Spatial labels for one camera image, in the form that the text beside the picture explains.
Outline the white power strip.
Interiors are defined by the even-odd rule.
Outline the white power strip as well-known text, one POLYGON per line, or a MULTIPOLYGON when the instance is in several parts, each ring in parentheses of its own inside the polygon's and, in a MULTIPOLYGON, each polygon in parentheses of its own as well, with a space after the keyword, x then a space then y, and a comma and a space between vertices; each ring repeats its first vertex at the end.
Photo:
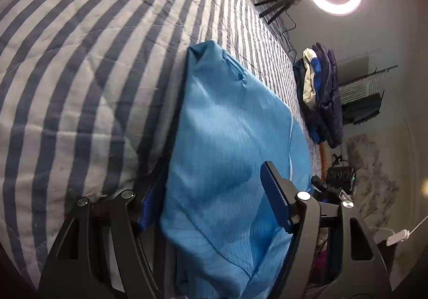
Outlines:
POLYGON ((387 246, 392 246, 394 244, 397 244, 399 242, 405 241, 410 237, 411 232, 407 229, 402 229, 401 231, 391 235, 386 240, 387 246))

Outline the black clothes rack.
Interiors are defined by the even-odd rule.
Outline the black clothes rack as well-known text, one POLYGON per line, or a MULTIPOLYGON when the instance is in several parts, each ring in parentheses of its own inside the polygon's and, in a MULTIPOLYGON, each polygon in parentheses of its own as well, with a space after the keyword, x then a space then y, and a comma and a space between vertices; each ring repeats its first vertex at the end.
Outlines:
POLYGON ((339 86, 343 125, 359 125, 380 114, 387 76, 396 68, 375 70, 339 86))

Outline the black mini tripod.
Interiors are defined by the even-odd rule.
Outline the black mini tripod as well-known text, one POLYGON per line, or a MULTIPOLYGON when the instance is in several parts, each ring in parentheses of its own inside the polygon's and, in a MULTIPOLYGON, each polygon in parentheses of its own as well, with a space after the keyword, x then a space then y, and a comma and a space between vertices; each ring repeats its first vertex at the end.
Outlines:
POLYGON ((266 9, 259 13, 259 18, 262 19, 271 15, 267 21, 267 25, 270 25, 299 1, 300 0, 264 0, 254 3, 254 7, 266 6, 266 9))

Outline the light blue zip coat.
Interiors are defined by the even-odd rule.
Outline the light blue zip coat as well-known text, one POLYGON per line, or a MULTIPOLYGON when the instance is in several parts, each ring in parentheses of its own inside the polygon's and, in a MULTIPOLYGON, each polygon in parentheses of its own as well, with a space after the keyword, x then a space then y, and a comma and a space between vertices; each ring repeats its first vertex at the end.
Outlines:
POLYGON ((188 298, 266 298, 291 237, 261 183, 271 161, 311 189, 311 157, 289 107, 213 41, 187 51, 184 100, 170 159, 162 231, 188 298))

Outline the navy puffer jacket pile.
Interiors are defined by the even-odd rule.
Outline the navy puffer jacket pile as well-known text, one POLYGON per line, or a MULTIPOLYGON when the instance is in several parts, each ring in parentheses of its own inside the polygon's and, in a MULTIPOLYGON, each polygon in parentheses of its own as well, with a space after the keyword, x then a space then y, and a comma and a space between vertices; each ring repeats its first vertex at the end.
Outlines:
POLYGON ((306 128, 316 144, 336 148, 343 139, 342 103, 333 50, 320 43, 303 51, 293 72, 306 128))

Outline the dark hanging clothes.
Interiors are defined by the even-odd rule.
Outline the dark hanging clothes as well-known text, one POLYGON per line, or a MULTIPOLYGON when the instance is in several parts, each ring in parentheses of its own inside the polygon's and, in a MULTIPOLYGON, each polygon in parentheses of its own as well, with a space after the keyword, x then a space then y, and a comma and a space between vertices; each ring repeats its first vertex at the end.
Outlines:
POLYGON ((343 124, 358 125, 380 113, 382 97, 379 93, 369 95, 342 105, 343 124))

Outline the blue white striped bed sheet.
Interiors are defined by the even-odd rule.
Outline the blue white striped bed sheet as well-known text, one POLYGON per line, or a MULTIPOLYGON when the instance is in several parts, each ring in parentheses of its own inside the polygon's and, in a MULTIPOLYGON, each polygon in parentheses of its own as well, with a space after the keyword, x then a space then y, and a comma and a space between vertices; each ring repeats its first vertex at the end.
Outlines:
POLYGON ((189 45, 214 40, 302 121, 283 27, 256 0, 2 0, 1 244, 37 287, 64 214, 172 146, 189 45))

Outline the white striped hanging cloth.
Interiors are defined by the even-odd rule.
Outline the white striped hanging cloth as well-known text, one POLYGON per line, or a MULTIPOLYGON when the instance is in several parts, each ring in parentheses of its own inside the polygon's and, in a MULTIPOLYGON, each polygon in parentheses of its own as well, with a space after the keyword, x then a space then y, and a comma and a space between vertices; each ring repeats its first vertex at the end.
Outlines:
POLYGON ((384 95, 388 71, 369 74, 353 82, 339 87, 339 96, 342 104, 365 98, 369 95, 379 93, 384 95))

